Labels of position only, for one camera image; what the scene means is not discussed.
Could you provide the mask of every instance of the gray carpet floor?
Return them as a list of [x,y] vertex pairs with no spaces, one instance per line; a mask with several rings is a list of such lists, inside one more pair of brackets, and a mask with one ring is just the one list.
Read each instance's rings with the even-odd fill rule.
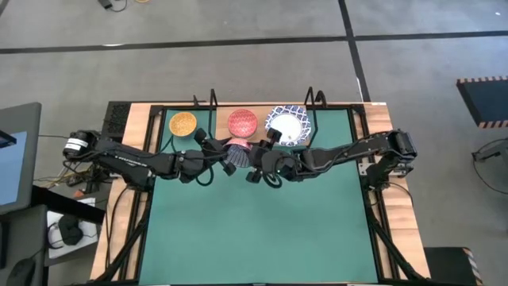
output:
[[[345,35],[334,0],[127,1],[116,14],[94,0],[10,0],[0,16],[0,49]],[[508,30],[507,0],[346,4],[355,35]],[[478,129],[455,81],[508,75],[508,37],[357,45],[371,100],[388,103],[394,126],[410,132],[419,151],[408,182],[423,244],[467,246],[485,284],[506,284],[508,196],[482,184],[471,152],[507,132]],[[223,101],[301,100],[308,86],[330,101],[361,100],[347,42],[0,55],[0,107],[41,102],[46,134],[100,129],[110,100],[206,99],[210,88]],[[36,177],[53,176],[63,142],[39,143]],[[479,171],[508,191],[500,160]],[[93,256],[52,266],[49,284],[86,281]]]

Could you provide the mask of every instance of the green tabletop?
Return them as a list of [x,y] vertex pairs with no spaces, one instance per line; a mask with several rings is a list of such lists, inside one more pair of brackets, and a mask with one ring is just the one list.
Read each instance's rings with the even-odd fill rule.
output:
[[[192,112],[206,129],[208,111]],[[317,115],[313,147],[352,141],[345,110]],[[170,136],[166,128],[162,142]],[[198,149],[191,138],[175,147]],[[140,284],[376,282],[354,162],[280,189],[247,182],[248,171],[228,177],[216,164],[209,187],[156,181]]]

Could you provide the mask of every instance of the black stripe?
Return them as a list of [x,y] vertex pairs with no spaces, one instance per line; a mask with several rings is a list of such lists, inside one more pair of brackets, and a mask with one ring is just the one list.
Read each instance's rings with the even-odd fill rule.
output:
[[40,47],[40,48],[0,48],[0,54],[20,53],[44,53],[44,52],[97,52],[97,51],[121,51],[133,49],[151,48],[193,48],[193,47],[218,47],[249,44],[293,44],[293,43],[328,43],[346,41],[344,36],[319,36],[319,37],[276,37],[254,38],[238,40],[214,40],[214,41],[180,41],[163,43],[143,44],[120,44],[120,45],[84,45],[67,47]]
[[454,33],[415,33],[395,35],[364,35],[355,36],[357,41],[397,41],[397,40],[428,40],[458,39],[467,37],[506,37],[508,31],[454,32]]
[[351,53],[352,66],[355,69],[356,78],[360,84],[360,93],[362,99],[365,102],[371,101],[371,96],[368,93],[367,80],[365,79],[364,68],[362,68],[362,62],[360,60],[360,54],[358,53],[358,47],[356,46],[355,36],[352,32],[351,19],[349,18],[348,7],[346,7],[345,0],[338,0],[339,6],[341,7],[342,21],[344,22],[344,28],[346,30],[346,39],[349,44],[349,52]]
[[2,16],[2,13],[6,9],[8,3],[9,3],[9,0],[3,0],[0,3],[0,16]]
[[[0,3],[0,15],[2,14],[2,11],[5,9],[8,2],[9,0],[4,0],[2,3]],[[63,46],[63,47],[0,48],[0,55],[46,53],[46,52],[99,52],[99,51],[121,51],[134,49],[156,49],[156,48],[197,48],[197,47],[219,47],[219,46],[235,46],[250,44],[304,44],[304,43],[329,43],[340,41],[348,41],[348,42],[397,41],[397,40],[456,39],[469,37],[508,37],[508,31],[415,33],[415,34],[354,36],[352,34],[352,27],[351,21],[349,20],[349,16],[347,15],[344,17],[344,12],[342,12],[342,17],[344,20],[344,27],[346,27],[347,36],[276,37],[276,38],[253,38],[253,39],[237,39],[237,40],[180,41],[180,42],[120,44],[116,46],[96,44],[96,45]],[[353,52],[356,55],[352,54],[352,56],[357,58],[358,52],[355,50],[357,50],[357,48],[353,49]]]

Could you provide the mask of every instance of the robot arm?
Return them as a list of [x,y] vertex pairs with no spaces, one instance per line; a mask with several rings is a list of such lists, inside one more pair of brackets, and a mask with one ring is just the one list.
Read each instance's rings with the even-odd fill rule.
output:
[[268,132],[271,141],[261,141],[259,146],[253,147],[250,159],[256,170],[248,174],[247,181],[259,183],[263,178],[272,187],[280,187],[280,176],[288,181],[302,181],[317,177],[334,165],[378,155],[381,160],[367,169],[368,185],[376,188],[388,181],[388,174],[395,168],[402,166],[404,174],[410,172],[409,163],[417,156],[410,135],[400,130],[375,133],[333,149],[294,150],[291,155],[273,149],[280,135],[279,131],[271,129]]
[[140,191],[151,191],[158,176],[166,180],[180,179],[189,183],[221,162],[230,176],[235,172],[232,164],[225,164],[225,142],[206,138],[199,129],[194,136],[202,150],[176,153],[148,153],[110,139],[100,138],[94,131],[77,131],[71,134],[63,155],[69,162],[93,162],[120,174],[124,181]]

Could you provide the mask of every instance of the orange bowl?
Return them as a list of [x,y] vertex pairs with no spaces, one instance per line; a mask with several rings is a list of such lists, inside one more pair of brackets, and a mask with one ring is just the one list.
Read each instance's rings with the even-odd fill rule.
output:
[[198,126],[198,119],[191,112],[179,112],[169,121],[169,130],[177,137],[191,135]]

